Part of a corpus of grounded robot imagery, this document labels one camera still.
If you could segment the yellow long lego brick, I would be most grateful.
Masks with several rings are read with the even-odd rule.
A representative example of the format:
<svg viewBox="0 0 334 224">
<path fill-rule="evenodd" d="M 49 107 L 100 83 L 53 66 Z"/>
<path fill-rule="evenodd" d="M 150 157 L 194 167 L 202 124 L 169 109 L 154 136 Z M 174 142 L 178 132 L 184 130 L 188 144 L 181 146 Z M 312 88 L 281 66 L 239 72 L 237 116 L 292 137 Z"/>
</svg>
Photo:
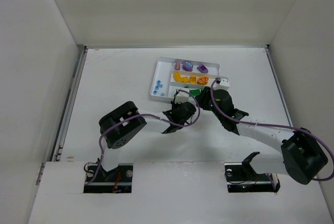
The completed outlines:
<svg viewBox="0 0 334 224">
<path fill-rule="evenodd" d="M 183 77 L 178 72 L 174 73 L 173 77 L 176 82 L 181 82 L 181 83 L 183 82 Z"/>
</svg>

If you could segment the green lego brick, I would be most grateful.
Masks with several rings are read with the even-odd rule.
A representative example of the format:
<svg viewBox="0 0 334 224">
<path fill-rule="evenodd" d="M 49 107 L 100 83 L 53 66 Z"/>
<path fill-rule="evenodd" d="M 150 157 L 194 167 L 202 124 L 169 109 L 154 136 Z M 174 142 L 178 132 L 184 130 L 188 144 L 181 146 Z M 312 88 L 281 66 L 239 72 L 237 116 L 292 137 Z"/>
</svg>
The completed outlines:
<svg viewBox="0 0 334 224">
<path fill-rule="evenodd" d="M 195 96 L 200 95 L 202 93 L 202 90 L 201 89 L 194 89 L 194 90 L 190 90 L 189 93 L 195 97 Z"/>
</svg>

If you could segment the purple round lego piece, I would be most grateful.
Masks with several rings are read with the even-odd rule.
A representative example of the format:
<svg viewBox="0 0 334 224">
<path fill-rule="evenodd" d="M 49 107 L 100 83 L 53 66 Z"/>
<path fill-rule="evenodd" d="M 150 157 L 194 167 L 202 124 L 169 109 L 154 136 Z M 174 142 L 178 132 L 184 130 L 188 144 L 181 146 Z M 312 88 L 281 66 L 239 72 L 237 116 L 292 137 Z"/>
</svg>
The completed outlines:
<svg viewBox="0 0 334 224">
<path fill-rule="evenodd" d="M 182 69 L 186 72 L 192 72 L 193 71 L 193 64 L 188 61 L 184 61 L 182 64 Z"/>
</svg>

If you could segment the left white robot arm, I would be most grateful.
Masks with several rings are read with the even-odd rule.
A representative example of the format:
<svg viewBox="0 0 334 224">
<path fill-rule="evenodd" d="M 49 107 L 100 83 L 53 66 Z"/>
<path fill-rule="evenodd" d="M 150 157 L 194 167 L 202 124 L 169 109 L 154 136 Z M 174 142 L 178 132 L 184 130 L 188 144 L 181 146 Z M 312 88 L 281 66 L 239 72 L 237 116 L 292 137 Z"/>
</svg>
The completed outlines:
<svg viewBox="0 0 334 224">
<path fill-rule="evenodd" d="M 151 113 L 140 114 L 132 101 L 127 101 L 99 120 L 101 150 L 98 167 L 94 176 L 100 176 L 104 182 L 110 182 L 118 173 L 119 165 L 108 168 L 111 164 L 105 157 L 105 149 L 119 149 L 125 146 L 146 125 L 146 118 L 159 121 L 159 125 L 153 130 L 161 134 L 172 134 L 185 127 L 192 126 L 200 116 L 200 108 L 190 102 L 172 103 L 171 109 L 154 115 Z"/>
</svg>

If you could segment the white divided sorting tray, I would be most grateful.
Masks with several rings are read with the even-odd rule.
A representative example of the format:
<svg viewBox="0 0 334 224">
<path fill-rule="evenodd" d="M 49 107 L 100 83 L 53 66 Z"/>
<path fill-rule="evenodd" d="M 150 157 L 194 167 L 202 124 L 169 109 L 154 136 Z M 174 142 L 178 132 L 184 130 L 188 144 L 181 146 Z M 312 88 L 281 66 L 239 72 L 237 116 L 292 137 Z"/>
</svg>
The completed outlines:
<svg viewBox="0 0 334 224">
<path fill-rule="evenodd" d="M 175 62 L 179 61 L 181 68 L 180 70 L 175 70 Z M 186 72 L 182 69 L 182 64 L 184 61 L 191 62 L 193 64 L 193 71 L 192 72 Z M 197 67 L 199 65 L 205 65 L 208 69 L 207 74 L 201 73 Z M 153 100 L 169 103 L 174 99 L 174 95 L 177 90 L 184 88 L 185 86 L 189 86 L 189 90 L 194 89 L 204 89 L 204 86 L 198 85 L 198 84 L 187 84 L 187 83 L 181 83 L 176 82 L 173 74 L 178 72 L 182 77 L 188 76 L 189 78 L 191 76 L 196 76 L 196 78 L 201 76 L 208 76 L 209 81 L 208 83 L 211 83 L 215 78 L 220 76 L 220 65 L 218 63 L 211 63 L 211 62 L 202 62 L 202 61 L 193 61 L 193 60 L 184 60 L 180 58 L 171 58 L 171 57 L 159 57 L 157 64 L 156 64 L 156 70 L 154 72 L 152 85 L 150 88 L 150 96 Z M 156 90 L 158 93 L 156 95 L 153 94 L 153 91 L 155 91 L 155 86 L 158 86 L 157 80 L 160 80 L 163 85 L 162 88 L 159 88 L 159 90 Z"/>
</svg>

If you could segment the purple butterfly wing lego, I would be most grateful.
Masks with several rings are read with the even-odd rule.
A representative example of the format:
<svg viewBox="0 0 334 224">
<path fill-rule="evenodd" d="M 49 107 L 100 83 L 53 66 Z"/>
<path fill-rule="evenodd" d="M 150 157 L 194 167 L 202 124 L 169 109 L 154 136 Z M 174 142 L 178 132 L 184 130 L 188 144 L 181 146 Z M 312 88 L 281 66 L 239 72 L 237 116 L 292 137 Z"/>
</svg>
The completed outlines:
<svg viewBox="0 0 334 224">
<path fill-rule="evenodd" d="M 176 61 L 176 62 L 175 62 L 174 69 L 175 69 L 175 70 L 180 70 L 180 68 L 181 68 L 180 62 L 179 62 L 179 61 Z"/>
</svg>

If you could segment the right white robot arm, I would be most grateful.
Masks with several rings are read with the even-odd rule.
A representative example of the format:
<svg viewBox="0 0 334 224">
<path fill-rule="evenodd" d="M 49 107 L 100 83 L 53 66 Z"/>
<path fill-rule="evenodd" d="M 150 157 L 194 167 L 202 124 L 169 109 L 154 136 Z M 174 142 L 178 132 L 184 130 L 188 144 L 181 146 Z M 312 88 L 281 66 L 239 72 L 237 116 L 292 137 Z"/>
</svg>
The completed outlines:
<svg viewBox="0 0 334 224">
<path fill-rule="evenodd" d="M 203 110 L 216 116 L 225 130 L 254 139 L 276 151 L 272 156 L 255 151 L 244 159 L 244 164 L 253 173 L 285 174 L 306 185 L 328 163 L 318 140 L 308 130 L 254 120 L 247 112 L 234 107 L 226 90 L 206 87 L 196 100 Z"/>
</svg>

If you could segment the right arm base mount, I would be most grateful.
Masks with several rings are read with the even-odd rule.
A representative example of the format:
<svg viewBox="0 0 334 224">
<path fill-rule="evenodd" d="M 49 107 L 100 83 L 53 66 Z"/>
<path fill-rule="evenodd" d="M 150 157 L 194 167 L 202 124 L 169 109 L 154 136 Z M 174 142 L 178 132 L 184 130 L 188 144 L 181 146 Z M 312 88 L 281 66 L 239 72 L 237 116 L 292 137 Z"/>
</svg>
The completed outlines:
<svg viewBox="0 0 334 224">
<path fill-rule="evenodd" d="M 224 177 L 229 193 L 278 193 L 281 185 L 277 175 L 257 173 L 251 162 L 260 152 L 253 152 L 242 162 L 224 164 Z"/>
</svg>

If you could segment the yellow orange patterned lego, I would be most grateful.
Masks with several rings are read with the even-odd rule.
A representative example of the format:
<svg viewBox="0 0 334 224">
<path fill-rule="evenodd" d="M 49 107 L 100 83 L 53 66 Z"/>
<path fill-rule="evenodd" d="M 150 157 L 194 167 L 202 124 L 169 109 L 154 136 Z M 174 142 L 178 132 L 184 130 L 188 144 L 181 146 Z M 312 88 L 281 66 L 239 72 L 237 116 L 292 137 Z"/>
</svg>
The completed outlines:
<svg viewBox="0 0 334 224">
<path fill-rule="evenodd" d="M 208 81 L 209 81 L 209 77 L 208 76 L 201 76 L 201 77 L 198 77 L 197 84 L 205 86 L 205 85 L 208 84 Z"/>
</svg>

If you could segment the purple rounded lego brick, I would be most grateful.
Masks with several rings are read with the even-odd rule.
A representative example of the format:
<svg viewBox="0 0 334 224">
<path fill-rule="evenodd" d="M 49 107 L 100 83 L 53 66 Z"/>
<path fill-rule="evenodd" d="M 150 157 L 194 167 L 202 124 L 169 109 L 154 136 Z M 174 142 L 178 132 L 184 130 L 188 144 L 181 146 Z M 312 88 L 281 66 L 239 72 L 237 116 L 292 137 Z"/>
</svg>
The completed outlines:
<svg viewBox="0 0 334 224">
<path fill-rule="evenodd" d="M 207 73 L 209 72 L 208 69 L 207 69 L 207 67 L 206 67 L 205 65 L 203 65 L 203 64 L 199 65 L 199 66 L 197 67 L 197 69 L 198 69 L 201 73 L 203 73 L 203 74 L 207 74 Z"/>
</svg>

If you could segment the small yellow square lego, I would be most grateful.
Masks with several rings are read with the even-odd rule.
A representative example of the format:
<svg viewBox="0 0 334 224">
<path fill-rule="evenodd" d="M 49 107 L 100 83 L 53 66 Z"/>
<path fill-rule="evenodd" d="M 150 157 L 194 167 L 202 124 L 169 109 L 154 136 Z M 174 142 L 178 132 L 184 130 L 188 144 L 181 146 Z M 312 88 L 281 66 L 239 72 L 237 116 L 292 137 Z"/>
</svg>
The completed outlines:
<svg viewBox="0 0 334 224">
<path fill-rule="evenodd" d="M 196 76 L 191 76 L 191 77 L 190 77 L 190 83 L 191 83 L 191 84 L 197 84 Z"/>
</svg>

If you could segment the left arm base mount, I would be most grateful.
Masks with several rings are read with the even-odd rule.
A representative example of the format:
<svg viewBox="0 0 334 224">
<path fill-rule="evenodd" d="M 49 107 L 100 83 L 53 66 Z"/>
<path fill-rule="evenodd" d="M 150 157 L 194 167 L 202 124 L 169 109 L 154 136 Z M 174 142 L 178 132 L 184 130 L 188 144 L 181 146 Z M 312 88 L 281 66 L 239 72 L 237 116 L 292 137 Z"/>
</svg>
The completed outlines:
<svg viewBox="0 0 334 224">
<path fill-rule="evenodd" d="M 99 167 L 100 159 L 87 162 L 83 192 L 86 194 L 128 194 L 132 192 L 133 164 L 120 163 L 110 171 Z"/>
</svg>

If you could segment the small yellow lego piece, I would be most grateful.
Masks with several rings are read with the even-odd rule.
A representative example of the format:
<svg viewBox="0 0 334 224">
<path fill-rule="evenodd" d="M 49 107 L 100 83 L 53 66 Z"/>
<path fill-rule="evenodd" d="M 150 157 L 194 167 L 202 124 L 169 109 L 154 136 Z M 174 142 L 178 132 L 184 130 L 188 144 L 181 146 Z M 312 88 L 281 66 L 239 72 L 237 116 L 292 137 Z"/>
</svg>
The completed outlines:
<svg viewBox="0 0 334 224">
<path fill-rule="evenodd" d="M 188 76 L 185 76 L 185 77 L 182 78 L 182 82 L 189 84 L 190 83 L 190 78 Z"/>
</svg>

